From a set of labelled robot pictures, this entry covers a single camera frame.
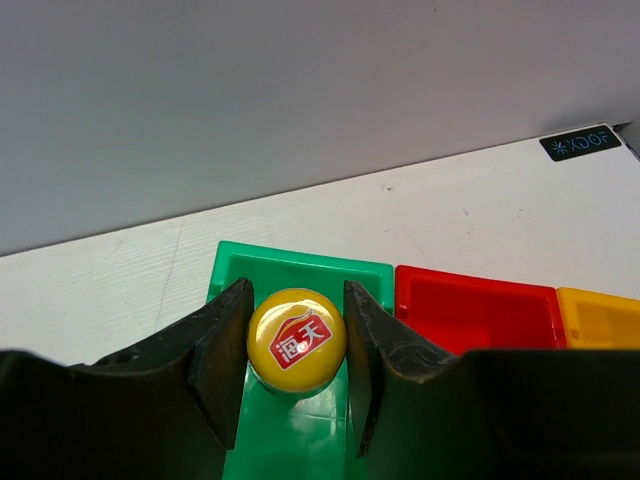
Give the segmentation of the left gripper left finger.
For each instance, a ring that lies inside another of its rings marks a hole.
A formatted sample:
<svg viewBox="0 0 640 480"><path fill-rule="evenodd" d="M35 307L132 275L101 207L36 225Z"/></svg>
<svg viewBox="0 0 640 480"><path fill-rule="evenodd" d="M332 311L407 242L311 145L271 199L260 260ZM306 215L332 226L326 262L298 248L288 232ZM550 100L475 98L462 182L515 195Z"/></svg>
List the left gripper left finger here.
<svg viewBox="0 0 640 480"><path fill-rule="evenodd" d="M200 309L92 365L76 371L106 378L179 383L226 450L235 447L247 366L246 334L254 311L252 282L240 278Z"/></svg>

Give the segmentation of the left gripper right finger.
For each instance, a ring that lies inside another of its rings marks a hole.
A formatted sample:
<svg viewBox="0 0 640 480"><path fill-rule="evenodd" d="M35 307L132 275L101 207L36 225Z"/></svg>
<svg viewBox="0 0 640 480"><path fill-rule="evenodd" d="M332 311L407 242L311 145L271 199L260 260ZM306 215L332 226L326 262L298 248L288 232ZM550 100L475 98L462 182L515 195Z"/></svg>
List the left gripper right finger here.
<svg viewBox="0 0 640 480"><path fill-rule="evenodd" d="M343 306L351 420L356 455L364 457L406 422L425 382L456 356L388 313L357 281L344 283Z"/></svg>

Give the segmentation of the yellow cap sauce bottle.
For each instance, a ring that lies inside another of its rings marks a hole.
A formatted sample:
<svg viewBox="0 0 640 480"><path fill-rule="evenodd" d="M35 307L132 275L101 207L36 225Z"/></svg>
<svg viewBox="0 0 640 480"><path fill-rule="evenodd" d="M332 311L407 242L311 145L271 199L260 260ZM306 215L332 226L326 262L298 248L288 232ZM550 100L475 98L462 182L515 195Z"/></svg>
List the yellow cap sauce bottle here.
<svg viewBox="0 0 640 480"><path fill-rule="evenodd" d="M346 347L346 324L339 309L310 289L271 294L249 320L249 364L271 391L301 397L320 392L337 375Z"/></svg>

